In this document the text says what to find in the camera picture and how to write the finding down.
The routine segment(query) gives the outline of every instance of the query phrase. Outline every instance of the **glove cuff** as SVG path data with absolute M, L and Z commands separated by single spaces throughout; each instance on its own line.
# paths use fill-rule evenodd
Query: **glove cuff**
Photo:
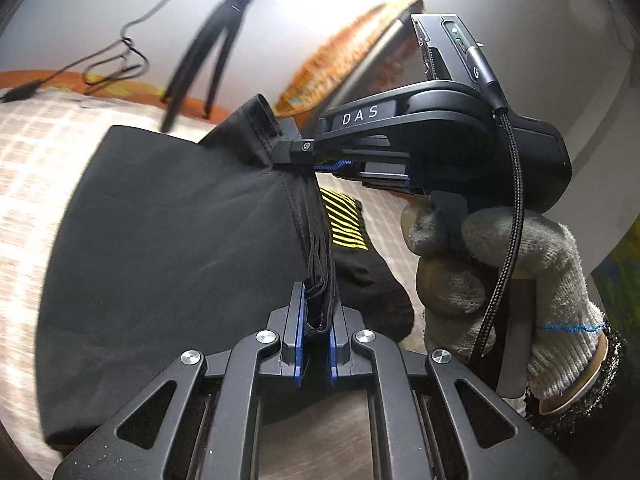
M 590 301 L 576 324 L 538 327 L 529 359 L 529 388 L 538 399 L 562 394 L 587 367 L 605 326 Z

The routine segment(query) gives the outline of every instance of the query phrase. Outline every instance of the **metal screw head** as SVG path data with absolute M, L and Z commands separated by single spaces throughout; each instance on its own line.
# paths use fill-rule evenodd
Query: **metal screw head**
M 200 361 L 200 352 L 197 350 L 187 350 L 180 356 L 180 361 L 186 365 L 194 365 Z
M 276 333 L 271 330 L 260 330 L 260 332 L 255 335 L 255 338 L 261 343 L 268 345 L 276 341 Z
M 356 339 L 361 343 L 371 343 L 376 338 L 375 332 L 371 330 L 358 330 L 356 332 Z
M 438 348 L 431 354 L 431 359 L 436 361 L 438 364 L 445 365 L 451 361 L 451 352 L 444 348 Z

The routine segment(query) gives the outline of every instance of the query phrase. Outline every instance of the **black and yellow cloth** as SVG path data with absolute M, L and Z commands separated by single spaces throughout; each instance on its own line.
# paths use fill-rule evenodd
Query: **black and yellow cloth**
M 414 310 L 404 287 L 371 243 L 362 204 L 323 187 L 320 194 L 331 224 L 342 304 L 359 310 L 367 328 L 401 341 L 414 325 Z

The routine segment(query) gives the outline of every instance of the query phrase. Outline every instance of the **blue thread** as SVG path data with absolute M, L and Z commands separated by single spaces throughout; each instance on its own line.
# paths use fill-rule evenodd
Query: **blue thread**
M 564 332 L 597 332 L 606 327 L 606 323 L 600 323 L 593 327 L 587 327 L 584 325 L 577 326 L 565 326 L 563 323 L 558 324 L 546 324 L 545 326 L 539 326 L 538 330 L 563 330 Z
M 314 166 L 314 170 L 321 171 L 323 173 L 331 173 L 332 171 L 338 171 L 343 166 L 351 164 L 350 160 L 339 160 L 332 166 L 328 166 L 327 164 L 321 164 L 320 166 Z

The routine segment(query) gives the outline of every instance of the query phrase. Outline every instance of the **tripod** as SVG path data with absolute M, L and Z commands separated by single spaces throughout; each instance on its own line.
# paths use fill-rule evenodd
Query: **tripod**
M 223 0 L 200 27 L 160 99 L 162 103 L 168 104 L 160 127 L 162 133 L 167 133 L 173 127 L 175 117 L 182 107 L 182 102 L 193 84 L 193 80 L 198 75 L 202 64 L 207 59 L 220 35 L 225 34 L 225 42 L 222 45 L 220 56 L 213 72 L 209 94 L 204 106 L 204 117 L 208 118 L 210 116 L 220 79 L 225 70 L 226 60 L 242 24 L 244 10 L 250 2 L 251 0 Z

